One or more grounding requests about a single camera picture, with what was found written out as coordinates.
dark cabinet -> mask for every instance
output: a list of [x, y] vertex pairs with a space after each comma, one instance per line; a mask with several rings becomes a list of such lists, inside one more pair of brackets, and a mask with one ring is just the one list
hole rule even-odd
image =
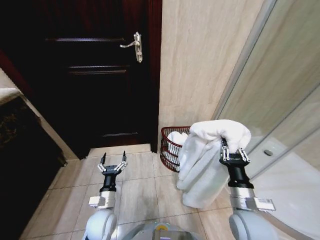
[[65, 161], [20, 97], [0, 106], [0, 161], [2, 235], [19, 239]]

red wire basket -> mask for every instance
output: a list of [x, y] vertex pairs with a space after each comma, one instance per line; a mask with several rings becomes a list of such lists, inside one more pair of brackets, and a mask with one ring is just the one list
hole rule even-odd
[[161, 129], [160, 159], [163, 165], [173, 172], [178, 173], [180, 163], [178, 159], [182, 145], [176, 144], [168, 139], [171, 132], [190, 134], [190, 126], [167, 126]]

door frame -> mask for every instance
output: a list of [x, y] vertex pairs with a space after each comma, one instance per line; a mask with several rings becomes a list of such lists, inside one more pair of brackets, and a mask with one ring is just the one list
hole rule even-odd
[[[160, 97], [160, 60], [161, 60], [161, 33], [162, 33], [162, 0], [147, 0], [147, 18], [148, 18], [148, 46], [147, 51], [149, 59], [149, 80], [151, 92], [151, 109], [149, 109], [150, 125], [150, 147], [151, 151], [156, 153], [158, 150], [158, 124], [159, 124], [159, 97]], [[29, 99], [29, 101], [41, 113], [41, 100], [37, 98], [33, 89], [26, 82], [23, 76], [15, 68], [10, 59], [0, 49], [0, 68], [8, 75], [19, 90]]]

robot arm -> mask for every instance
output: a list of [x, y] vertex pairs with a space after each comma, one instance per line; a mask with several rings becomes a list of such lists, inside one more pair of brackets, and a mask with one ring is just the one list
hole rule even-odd
[[103, 186], [99, 196], [92, 196], [89, 205], [99, 209], [86, 223], [82, 240], [109, 240], [117, 227], [117, 217], [114, 214], [116, 204], [116, 177], [128, 165], [126, 152], [123, 152], [122, 162], [118, 165], [104, 166], [106, 153], [97, 166], [104, 175]]
[[272, 224], [259, 211], [275, 211], [271, 199], [255, 196], [254, 185], [246, 174], [245, 166], [250, 163], [246, 152], [239, 148], [229, 154], [226, 140], [222, 139], [220, 163], [227, 166], [230, 181], [230, 202], [233, 214], [229, 217], [232, 234], [236, 240], [278, 240]]

door threshold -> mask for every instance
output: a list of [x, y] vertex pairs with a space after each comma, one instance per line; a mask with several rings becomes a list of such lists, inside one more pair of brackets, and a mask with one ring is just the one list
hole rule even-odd
[[106, 146], [99, 148], [91, 148], [87, 157], [102, 157], [105, 153], [107, 156], [121, 155], [124, 153], [124, 151], [126, 154], [138, 154], [151, 152], [151, 149], [149, 143], [125, 146]]

